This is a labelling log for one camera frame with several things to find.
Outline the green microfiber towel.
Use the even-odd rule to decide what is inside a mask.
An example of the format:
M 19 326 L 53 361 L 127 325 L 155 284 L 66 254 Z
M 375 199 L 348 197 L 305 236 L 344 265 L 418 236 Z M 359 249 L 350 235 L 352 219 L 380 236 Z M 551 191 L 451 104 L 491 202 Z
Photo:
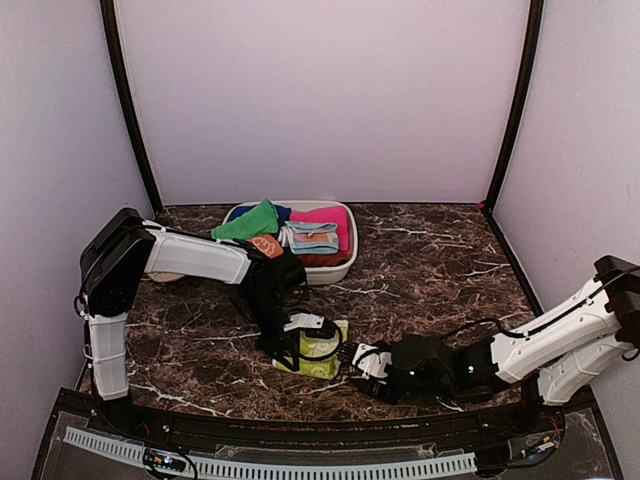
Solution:
M 278 211 L 269 200 L 263 200 L 243 215 L 215 227 L 211 237 L 218 240 L 250 240 L 263 234 L 277 233 L 278 230 Z

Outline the cream yellow-green patterned towel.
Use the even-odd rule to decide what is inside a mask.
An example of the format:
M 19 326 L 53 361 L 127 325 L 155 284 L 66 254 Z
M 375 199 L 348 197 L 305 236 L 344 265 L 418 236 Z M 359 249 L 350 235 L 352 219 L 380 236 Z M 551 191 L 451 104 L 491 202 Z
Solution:
M 319 329 L 296 330 L 299 347 L 299 369 L 293 371 L 277 360 L 272 366 L 295 375 L 333 380 L 340 368 L 338 351 L 348 339 L 349 322 L 337 320 L 329 322 L 329 332 L 320 338 Z

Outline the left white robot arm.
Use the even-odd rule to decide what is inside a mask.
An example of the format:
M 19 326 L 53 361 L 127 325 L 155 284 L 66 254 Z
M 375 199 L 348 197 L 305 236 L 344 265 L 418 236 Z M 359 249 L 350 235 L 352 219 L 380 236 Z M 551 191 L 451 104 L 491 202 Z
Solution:
M 237 286 L 258 326 L 258 350 L 292 370 L 299 359 L 285 330 L 284 296 L 306 272 L 290 252 L 270 258 L 246 240 L 215 240 L 143 219 L 123 208 L 80 256 L 81 281 L 73 306 L 85 322 L 85 354 L 103 421 L 120 436 L 141 427 L 140 412 L 124 399 L 125 324 L 139 284 L 149 274 L 196 277 Z

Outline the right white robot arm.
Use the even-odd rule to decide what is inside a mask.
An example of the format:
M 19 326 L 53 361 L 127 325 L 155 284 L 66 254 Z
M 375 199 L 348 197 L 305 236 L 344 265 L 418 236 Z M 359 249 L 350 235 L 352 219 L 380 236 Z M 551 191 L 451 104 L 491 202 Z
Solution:
M 338 358 L 368 395 L 388 403 L 416 395 L 482 403 L 532 378 L 533 395 L 510 413 L 511 426 L 530 434 L 547 420 L 549 406 L 567 403 L 616 357 L 639 348 L 638 266 L 607 255 L 595 269 L 555 308 L 467 347 L 409 334 L 378 346 L 347 342 Z

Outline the dark red rolled towel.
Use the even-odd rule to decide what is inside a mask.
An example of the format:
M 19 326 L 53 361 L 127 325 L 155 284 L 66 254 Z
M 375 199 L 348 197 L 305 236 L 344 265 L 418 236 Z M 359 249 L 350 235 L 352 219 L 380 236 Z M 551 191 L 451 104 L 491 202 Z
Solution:
M 286 252 L 292 253 L 305 268 L 337 267 L 349 260 L 349 255 L 341 250 L 333 254 L 295 254 L 291 249 Z

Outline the orange cartoon rolled towel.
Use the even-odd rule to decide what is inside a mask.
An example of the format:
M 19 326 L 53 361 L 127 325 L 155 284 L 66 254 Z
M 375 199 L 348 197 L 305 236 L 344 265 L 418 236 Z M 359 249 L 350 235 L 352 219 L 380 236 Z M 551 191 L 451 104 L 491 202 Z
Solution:
M 271 234 L 255 236 L 248 242 L 269 259 L 275 259 L 284 254 L 283 247 Z

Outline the light blue striped towel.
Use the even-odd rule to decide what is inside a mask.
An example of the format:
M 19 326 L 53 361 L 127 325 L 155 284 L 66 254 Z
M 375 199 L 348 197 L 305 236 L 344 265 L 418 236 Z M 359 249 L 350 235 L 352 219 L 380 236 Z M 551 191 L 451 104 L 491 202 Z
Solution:
M 296 255 L 332 255 L 340 247 L 337 230 L 335 223 L 286 221 L 277 241 Z

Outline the white plastic basin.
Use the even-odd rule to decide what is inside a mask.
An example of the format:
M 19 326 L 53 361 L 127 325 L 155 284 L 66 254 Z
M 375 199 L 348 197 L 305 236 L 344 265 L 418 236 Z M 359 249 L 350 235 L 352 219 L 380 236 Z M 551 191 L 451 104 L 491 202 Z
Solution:
M 350 208 L 336 201 L 263 200 L 233 207 L 211 230 L 219 240 L 240 240 L 310 285 L 341 281 L 358 253 Z

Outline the blue rolled towel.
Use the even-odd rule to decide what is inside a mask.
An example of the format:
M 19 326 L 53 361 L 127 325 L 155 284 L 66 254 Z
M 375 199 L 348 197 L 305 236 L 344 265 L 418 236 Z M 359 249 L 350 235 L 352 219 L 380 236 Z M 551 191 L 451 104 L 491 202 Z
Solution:
M 275 204 L 274 207 L 278 214 L 278 224 L 280 226 L 283 226 L 285 222 L 289 220 L 292 210 L 290 208 L 287 208 L 282 205 L 277 205 L 277 204 Z M 242 215 L 246 214 L 253 208 L 254 208 L 253 205 L 236 206 L 234 209 L 230 211 L 227 221 L 231 222 L 236 218 L 239 218 Z

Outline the pink rolled towel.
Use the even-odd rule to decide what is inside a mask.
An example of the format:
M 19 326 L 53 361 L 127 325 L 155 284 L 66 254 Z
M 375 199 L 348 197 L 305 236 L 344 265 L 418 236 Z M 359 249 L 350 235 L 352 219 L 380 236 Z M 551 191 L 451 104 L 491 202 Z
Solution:
M 347 211 L 344 207 L 325 207 L 314 209 L 308 212 L 293 211 L 290 215 L 289 220 L 301 223 L 335 224 L 337 226 L 336 233 L 339 239 L 339 249 L 344 252 L 349 251 L 349 222 Z

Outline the small circuit board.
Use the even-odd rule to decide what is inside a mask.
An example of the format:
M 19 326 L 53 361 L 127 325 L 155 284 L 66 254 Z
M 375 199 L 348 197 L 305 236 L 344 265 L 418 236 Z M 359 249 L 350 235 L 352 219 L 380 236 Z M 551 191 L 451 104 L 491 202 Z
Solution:
M 152 473 L 181 474 L 187 469 L 188 463 L 174 452 L 146 449 L 142 454 L 144 467 Z

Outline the left black frame post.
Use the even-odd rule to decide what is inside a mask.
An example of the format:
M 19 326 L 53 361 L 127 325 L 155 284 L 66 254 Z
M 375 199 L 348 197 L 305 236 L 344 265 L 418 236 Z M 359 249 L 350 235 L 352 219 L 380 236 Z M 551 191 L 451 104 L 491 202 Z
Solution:
M 144 144 L 142 129 L 136 107 L 134 105 L 116 15 L 116 2 L 113 0 L 100 0 L 99 5 L 112 75 L 129 142 L 131 144 L 136 166 L 141 176 L 152 212 L 154 215 L 158 215 L 163 211 L 164 205 L 152 171 L 151 162 Z

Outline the black frame post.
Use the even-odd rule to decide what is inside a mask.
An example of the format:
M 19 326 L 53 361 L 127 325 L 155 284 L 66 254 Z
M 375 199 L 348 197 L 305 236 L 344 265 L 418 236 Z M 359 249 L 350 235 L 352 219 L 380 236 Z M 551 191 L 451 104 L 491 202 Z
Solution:
M 158 215 L 163 211 L 164 205 L 152 171 L 151 162 L 144 144 L 142 129 L 136 107 L 134 105 L 116 15 L 116 2 L 113 0 L 100 0 L 99 5 L 112 75 L 129 142 L 131 144 L 136 166 L 141 176 L 152 212 L 154 215 Z
M 509 115 L 486 198 L 482 202 L 482 212 L 486 217 L 493 215 L 514 151 L 533 73 L 543 11 L 543 0 L 531 0 L 529 2 L 523 48 Z

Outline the right black frame post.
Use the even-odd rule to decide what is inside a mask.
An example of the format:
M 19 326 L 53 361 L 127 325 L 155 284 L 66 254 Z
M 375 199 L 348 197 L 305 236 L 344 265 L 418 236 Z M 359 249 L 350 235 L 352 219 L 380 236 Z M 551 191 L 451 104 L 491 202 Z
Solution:
M 523 48 L 509 115 L 486 198 L 482 202 L 482 212 L 486 217 L 493 215 L 514 151 L 533 73 L 543 11 L 543 0 L 531 0 L 529 2 Z

